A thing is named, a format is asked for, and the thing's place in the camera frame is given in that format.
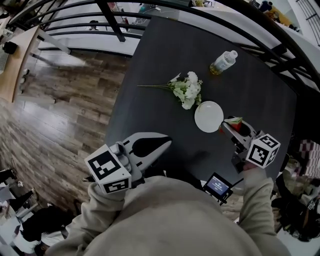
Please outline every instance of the black table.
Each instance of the black table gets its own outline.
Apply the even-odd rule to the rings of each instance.
[[[224,51],[236,50],[236,63],[219,76],[209,65]],[[158,132],[173,138],[160,166],[181,164],[206,181],[217,172],[230,183],[240,179],[231,164],[233,143],[222,133],[205,133],[195,123],[196,107],[185,110],[170,91],[137,85],[166,84],[177,74],[194,71],[203,80],[203,101],[218,103],[228,116],[243,117],[256,131],[281,143],[266,168],[273,179],[287,152],[296,94],[268,66],[212,33],[187,24],[153,17],[132,57],[120,88],[105,141],[112,145],[136,132]]]

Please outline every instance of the flower bouquet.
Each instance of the flower bouquet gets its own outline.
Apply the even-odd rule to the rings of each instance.
[[[156,87],[172,91],[173,94],[179,98],[182,107],[185,110],[191,109],[196,103],[201,103],[201,85],[202,81],[198,80],[195,72],[188,72],[188,77],[180,78],[180,74],[171,79],[167,84],[160,85],[138,85],[139,87]]]

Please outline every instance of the beige sweater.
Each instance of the beige sweater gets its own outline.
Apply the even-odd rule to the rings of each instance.
[[[264,170],[244,173],[239,225],[217,201],[188,183],[156,176],[125,193],[103,195],[89,186],[90,203],[48,256],[288,256],[274,232]]]

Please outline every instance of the small screen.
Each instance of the small screen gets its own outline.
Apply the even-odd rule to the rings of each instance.
[[[220,179],[218,179],[217,177],[212,177],[212,179],[209,181],[209,183],[207,184],[207,186],[209,188],[211,188],[212,190],[214,190],[215,192],[217,192],[219,195],[223,195],[227,190],[228,190],[228,186],[226,184],[224,184]]]

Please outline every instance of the metal railing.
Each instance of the metal railing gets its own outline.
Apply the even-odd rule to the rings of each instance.
[[[146,26],[137,25],[137,24],[126,24],[126,23],[118,23],[116,17],[136,17],[142,19],[152,19],[153,15],[143,14],[143,13],[135,13],[135,12],[121,12],[121,11],[111,11],[108,3],[113,3],[113,0],[82,0],[76,3],[65,4],[59,6],[54,9],[49,9],[41,14],[36,14],[36,16],[31,17],[29,19],[25,19],[26,15],[31,11],[41,7],[44,4],[47,4],[54,0],[39,0],[38,2],[26,7],[20,13],[18,13],[10,22],[11,26],[18,26],[24,30],[30,29],[34,26],[41,26],[44,31],[54,31],[59,29],[66,28],[75,28],[75,27],[88,27],[88,26],[103,26],[103,27],[111,27],[112,31],[100,31],[100,30],[77,30],[77,31],[59,31],[53,32],[49,35],[51,36],[59,36],[59,35],[72,35],[72,34],[99,34],[99,35],[114,35],[116,36],[120,42],[124,42],[127,37],[129,38],[137,38],[140,39],[143,35],[129,32],[122,32],[121,28],[126,29],[135,29],[135,30],[145,30]],[[244,31],[238,26],[229,23],[228,21],[221,19],[217,16],[211,15],[207,12],[190,8],[188,6],[184,6],[182,4],[168,2],[164,0],[120,0],[118,3],[142,3],[142,4],[150,4],[150,5],[158,5],[161,7],[167,7],[179,11],[184,11],[190,14],[194,14],[200,16],[202,18],[208,19],[212,22],[218,23],[239,35],[245,37],[250,40],[256,46],[248,46],[241,45],[247,51],[252,54],[258,55],[261,60],[264,62],[269,62],[274,64],[271,67],[271,70],[275,73],[281,73],[283,71],[288,71],[295,80],[298,81],[300,86],[305,90],[311,90],[310,87],[305,85],[300,76],[304,78],[308,78],[312,80],[318,88],[320,88],[320,75],[310,62],[309,58],[305,55],[305,53],[301,50],[301,48],[297,45],[297,43],[275,22],[269,19],[266,15],[260,12],[256,7],[246,3],[243,0],[218,0],[223,5],[226,5],[239,13],[242,13],[244,16],[248,17],[255,23],[259,24],[263,29],[268,31],[273,37],[280,41],[280,44],[274,48],[269,48],[263,42],[255,38],[250,33]],[[41,21],[40,19],[48,14],[54,14],[58,11],[77,7],[77,6],[85,6],[97,4],[101,10],[101,12],[87,12],[87,13],[75,13],[73,15],[67,15],[63,17],[51,18],[46,21]],[[75,18],[81,17],[93,17],[93,16],[103,16],[106,18],[107,22],[98,22],[98,23],[73,23],[66,24],[60,26],[51,26],[50,28],[46,28],[48,25],[64,20],[72,20]],[[285,57],[283,54],[289,50],[294,58]]]
[[[316,39],[316,43],[318,46],[320,46],[320,17],[316,13],[313,6],[309,3],[308,0],[296,0],[296,3],[300,6],[302,9],[305,20],[308,21],[312,32],[314,34],[314,37]]]

